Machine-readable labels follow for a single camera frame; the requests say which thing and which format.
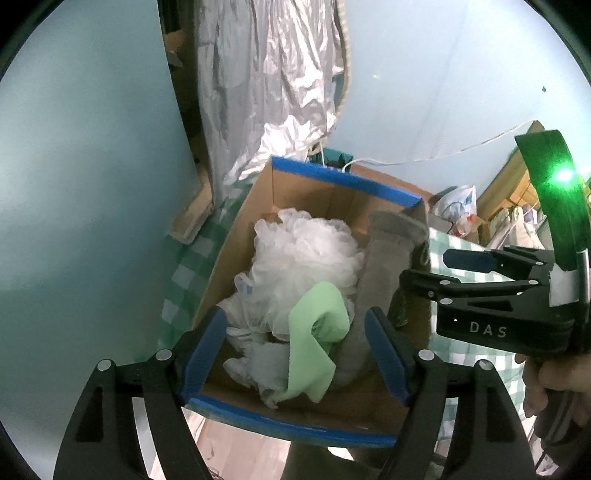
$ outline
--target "blue gripper pad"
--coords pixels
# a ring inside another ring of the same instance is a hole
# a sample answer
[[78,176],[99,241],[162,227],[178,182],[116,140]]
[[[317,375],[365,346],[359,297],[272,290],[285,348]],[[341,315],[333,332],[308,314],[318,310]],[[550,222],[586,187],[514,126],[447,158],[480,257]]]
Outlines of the blue gripper pad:
[[365,315],[365,336],[378,363],[379,371],[382,374],[388,392],[393,397],[399,399],[405,407],[408,407],[411,400],[411,392],[407,387],[407,375],[412,374],[412,372],[408,371],[412,365],[405,367],[405,363],[408,363],[408,361],[404,362],[396,352],[378,319],[378,315],[380,314],[385,319],[385,315],[381,309],[374,308],[368,310]]
[[178,394],[185,403],[189,403],[191,398],[197,396],[203,388],[226,337],[226,327],[226,313],[215,307],[208,312],[196,331],[191,332],[200,338],[184,366],[183,385]]

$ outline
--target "green checkered tablecloth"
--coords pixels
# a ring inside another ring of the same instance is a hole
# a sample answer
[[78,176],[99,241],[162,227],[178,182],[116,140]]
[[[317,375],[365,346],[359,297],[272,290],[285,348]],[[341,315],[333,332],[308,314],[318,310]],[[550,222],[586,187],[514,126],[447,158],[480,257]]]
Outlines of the green checkered tablecloth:
[[[509,278],[497,273],[478,273],[465,270],[447,268],[443,263],[443,253],[448,248],[460,248],[462,250],[483,251],[480,245],[466,242],[460,238],[447,235],[433,228],[429,229],[429,251],[431,271],[440,275],[459,278],[463,283],[504,281]],[[437,322],[437,303],[431,302],[431,327],[435,332]],[[433,333],[429,348],[433,350],[444,362],[459,365],[474,365],[478,360],[490,360],[499,372],[503,383],[507,387],[513,400],[513,405],[519,412],[521,420],[525,419],[523,412],[523,400],[525,397],[525,384],[521,379],[523,365],[515,363],[514,354],[494,348],[486,348],[471,343],[461,342]],[[451,438],[453,423],[456,417],[457,398],[449,398],[443,413],[443,423],[439,431],[439,439]]]
[[[236,184],[222,208],[218,209],[205,222],[191,245],[183,245],[170,237],[167,238],[168,253],[174,257],[175,268],[165,287],[158,348],[171,348],[183,332],[192,328],[193,317],[207,290],[209,276],[216,258],[250,187],[251,183],[248,182]],[[483,250],[479,245],[430,229],[429,248],[431,270],[434,273],[454,276],[463,282],[504,280],[504,277],[498,274],[452,270],[443,264],[443,252],[448,248]],[[431,302],[431,305],[431,324],[433,331],[435,331],[437,304]],[[521,380],[522,367],[515,363],[512,353],[451,340],[436,333],[433,333],[430,348],[446,362],[470,366],[480,359],[488,359],[493,362],[513,399],[515,408],[519,411],[522,419],[524,418],[522,404],[525,385]],[[448,399],[441,425],[440,439],[450,438],[456,409],[457,399]]]

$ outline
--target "gray sock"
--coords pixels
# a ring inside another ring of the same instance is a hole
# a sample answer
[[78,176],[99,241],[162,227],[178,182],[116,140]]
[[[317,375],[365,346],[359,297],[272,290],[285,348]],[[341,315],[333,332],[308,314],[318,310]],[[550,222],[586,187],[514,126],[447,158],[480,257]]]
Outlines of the gray sock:
[[333,359],[336,364],[333,387],[349,385],[375,364],[365,338],[365,313],[371,307],[388,312],[400,274],[410,268],[413,251],[428,239],[426,211],[421,204],[408,211],[412,217],[406,212],[381,210],[372,212],[369,217],[369,244],[358,284],[355,317]]

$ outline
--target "blue tape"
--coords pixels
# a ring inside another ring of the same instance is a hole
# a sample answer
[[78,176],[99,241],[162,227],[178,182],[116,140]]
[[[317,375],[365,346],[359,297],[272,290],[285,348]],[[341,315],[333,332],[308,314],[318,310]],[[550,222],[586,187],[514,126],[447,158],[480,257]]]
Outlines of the blue tape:
[[229,405],[207,395],[193,397],[188,407],[209,419],[292,442],[335,447],[391,447],[396,443],[394,435],[344,432],[289,423]]
[[415,193],[390,187],[378,181],[365,179],[335,168],[327,168],[314,163],[289,160],[281,157],[273,157],[272,164],[274,170],[293,173],[301,177],[321,180],[342,187],[349,187],[353,190],[365,192],[404,207],[412,207],[421,200],[421,196]]

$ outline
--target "floor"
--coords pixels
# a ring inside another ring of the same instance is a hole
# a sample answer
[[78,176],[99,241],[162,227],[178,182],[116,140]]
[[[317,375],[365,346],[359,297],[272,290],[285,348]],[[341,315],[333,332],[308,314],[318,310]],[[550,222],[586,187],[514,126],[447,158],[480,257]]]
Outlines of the floor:
[[[207,466],[222,480],[279,480],[290,443],[265,437],[213,420],[206,420],[190,410],[183,410],[187,424]],[[535,417],[522,424],[528,434]],[[446,456],[449,440],[438,442],[436,452]],[[330,447],[332,454],[352,460],[344,448]],[[165,480],[158,457],[150,473],[152,480]]]

